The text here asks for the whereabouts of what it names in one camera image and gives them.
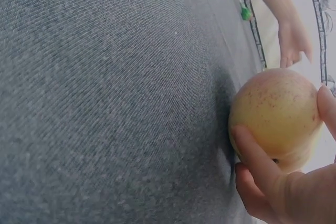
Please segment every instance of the speckled fruit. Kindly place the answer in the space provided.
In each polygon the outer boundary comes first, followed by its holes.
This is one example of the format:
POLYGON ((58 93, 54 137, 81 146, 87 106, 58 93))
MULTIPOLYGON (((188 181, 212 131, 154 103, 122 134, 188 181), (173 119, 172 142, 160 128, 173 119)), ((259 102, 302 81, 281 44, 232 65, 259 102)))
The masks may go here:
MULTIPOLYGON (((229 129, 246 126, 261 148, 284 172, 300 169, 310 158, 322 121, 317 89, 289 69, 270 69, 251 78, 237 93, 229 129)), ((230 141, 239 155, 232 135, 230 141)))

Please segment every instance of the patterned fabric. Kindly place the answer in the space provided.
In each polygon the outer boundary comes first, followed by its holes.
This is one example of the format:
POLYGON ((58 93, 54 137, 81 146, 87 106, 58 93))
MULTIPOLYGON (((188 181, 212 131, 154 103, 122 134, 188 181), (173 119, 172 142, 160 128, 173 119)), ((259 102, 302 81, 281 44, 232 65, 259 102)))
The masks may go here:
POLYGON ((0 0, 0 223, 249 224, 237 0, 0 0))

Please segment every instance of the gray knit fabric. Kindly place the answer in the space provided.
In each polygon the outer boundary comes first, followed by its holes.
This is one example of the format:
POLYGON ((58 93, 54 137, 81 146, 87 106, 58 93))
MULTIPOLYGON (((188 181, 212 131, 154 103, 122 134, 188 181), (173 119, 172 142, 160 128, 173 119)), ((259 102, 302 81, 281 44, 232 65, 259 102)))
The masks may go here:
POLYGON ((0 60, 1 224, 251 223, 226 121, 260 62, 237 0, 0 0, 0 60))

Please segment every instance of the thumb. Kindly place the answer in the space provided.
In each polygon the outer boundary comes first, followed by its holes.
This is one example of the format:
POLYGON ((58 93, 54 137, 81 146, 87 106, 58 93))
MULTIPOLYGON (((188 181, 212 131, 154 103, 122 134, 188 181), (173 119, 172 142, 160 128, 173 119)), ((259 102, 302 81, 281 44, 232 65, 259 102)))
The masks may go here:
POLYGON ((336 99, 331 91, 323 85, 317 94, 317 106, 322 120, 334 139, 336 139, 336 99))
POLYGON ((275 199, 278 194, 276 185, 283 174, 282 171, 257 144, 247 128, 236 126, 232 133, 244 164, 254 178, 255 184, 268 199, 275 199))

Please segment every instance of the fingernail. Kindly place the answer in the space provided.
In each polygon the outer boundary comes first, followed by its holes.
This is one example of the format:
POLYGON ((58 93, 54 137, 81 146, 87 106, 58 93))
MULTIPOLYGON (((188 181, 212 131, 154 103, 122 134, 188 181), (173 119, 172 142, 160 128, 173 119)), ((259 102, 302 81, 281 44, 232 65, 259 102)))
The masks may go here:
POLYGON ((322 89, 329 98, 334 98, 334 95, 332 94, 331 90, 324 83, 322 85, 322 89))

